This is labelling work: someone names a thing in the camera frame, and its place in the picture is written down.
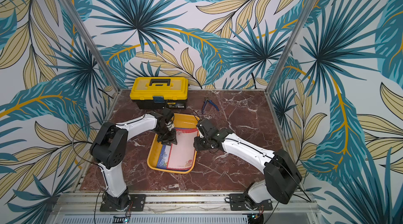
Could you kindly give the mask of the yellow plastic tray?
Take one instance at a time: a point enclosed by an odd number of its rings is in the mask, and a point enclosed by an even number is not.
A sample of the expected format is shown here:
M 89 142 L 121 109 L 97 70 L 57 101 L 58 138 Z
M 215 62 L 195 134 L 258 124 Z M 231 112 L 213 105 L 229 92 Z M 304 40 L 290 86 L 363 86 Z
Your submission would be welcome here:
M 196 128 L 196 124 L 198 121 L 198 117 L 195 117 L 193 115 L 188 115 L 188 114 L 178 114 L 176 113 L 174 116 L 174 128 L 177 129 L 193 129 Z M 196 155 L 197 151 L 195 152 L 194 156 L 194 163 L 191 169 L 186 170 L 186 171 L 178 171 L 178 170 L 169 170 L 169 169 L 159 169 L 156 167 L 157 161 L 162 149 L 162 144 L 157 142 L 157 138 L 155 137 L 147 158 L 147 164 L 148 166 L 153 169 L 153 170 L 158 170 L 158 171 L 163 171 L 167 173 L 175 173 L 175 174 L 187 174 L 195 166 L 196 163 Z

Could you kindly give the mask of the blue floral stationery paper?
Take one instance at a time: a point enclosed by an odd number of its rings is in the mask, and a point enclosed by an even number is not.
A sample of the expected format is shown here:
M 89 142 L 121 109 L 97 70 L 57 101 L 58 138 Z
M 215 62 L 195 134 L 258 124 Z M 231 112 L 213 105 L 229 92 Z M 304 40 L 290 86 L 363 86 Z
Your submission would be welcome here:
M 156 167 L 159 169 L 167 169 L 171 153 L 171 146 L 163 145 Z

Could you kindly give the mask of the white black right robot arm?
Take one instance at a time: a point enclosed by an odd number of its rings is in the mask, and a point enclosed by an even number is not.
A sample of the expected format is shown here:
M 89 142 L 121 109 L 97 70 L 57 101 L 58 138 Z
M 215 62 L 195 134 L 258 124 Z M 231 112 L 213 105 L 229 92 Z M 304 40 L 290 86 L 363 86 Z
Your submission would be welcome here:
M 198 121 L 196 128 L 200 133 L 194 138 L 196 151 L 219 149 L 241 158 L 264 175 L 264 180 L 252 183 L 242 194 L 229 196 L 229 203 L 236 205 L 235 210 L 255 210 L 272 200 L 289 203 L 302 176 L 288 152 L 256 146 L 231 129 L 217 129 L 208 119 Z

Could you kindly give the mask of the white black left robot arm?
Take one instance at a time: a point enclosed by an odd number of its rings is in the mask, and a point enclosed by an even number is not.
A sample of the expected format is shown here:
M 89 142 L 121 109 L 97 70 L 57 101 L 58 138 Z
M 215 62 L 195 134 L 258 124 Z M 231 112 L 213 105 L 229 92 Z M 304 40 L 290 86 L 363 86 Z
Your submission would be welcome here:
M 113 209 L 127 210 L 131 205 L 122 162 L 128 140 L 147 131 L 157 134 L 157 141 L 163 145 L 177 144 L 174 113 L 164 108 L 161 113 L 149 112 L 122 123 L 103 123 L 90 147 L 90 154 L 100 167 L 106 184 L 105 203 Z

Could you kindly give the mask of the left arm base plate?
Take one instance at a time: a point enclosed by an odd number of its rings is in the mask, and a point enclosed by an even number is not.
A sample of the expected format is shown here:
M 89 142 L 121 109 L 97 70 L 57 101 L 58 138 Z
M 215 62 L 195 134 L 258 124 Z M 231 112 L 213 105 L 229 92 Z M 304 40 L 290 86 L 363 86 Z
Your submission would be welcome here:
M 100 206 L 101 212 L 142 212 L 144 209 L 146 200 L 145 194 L 130 194 L 122 195 L 119 198 L 115 198 L 106 194 L 103 196 Z

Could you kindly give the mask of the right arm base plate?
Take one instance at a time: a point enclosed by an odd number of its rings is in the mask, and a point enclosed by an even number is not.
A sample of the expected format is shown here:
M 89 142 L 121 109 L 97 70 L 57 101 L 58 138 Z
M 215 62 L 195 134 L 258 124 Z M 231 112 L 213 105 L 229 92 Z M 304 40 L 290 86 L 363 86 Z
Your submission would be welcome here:
M 225 202 L 230 204 L 231 211 L 273 210 L 271 200 L 255 203 L 247 194 L 229 194 Z

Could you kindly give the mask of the red bordered stationery paper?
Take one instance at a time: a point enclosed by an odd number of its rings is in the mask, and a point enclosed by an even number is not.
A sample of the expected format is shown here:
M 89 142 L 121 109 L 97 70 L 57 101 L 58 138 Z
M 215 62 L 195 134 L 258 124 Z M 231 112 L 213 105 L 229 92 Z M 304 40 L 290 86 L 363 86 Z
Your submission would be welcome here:
M 197 136 L 198 130 L 196 128 L 176 130 L 177 144 L 171 146 L 167 169 L 186 171 L 192 168 L 196 152 L 194 138 Z

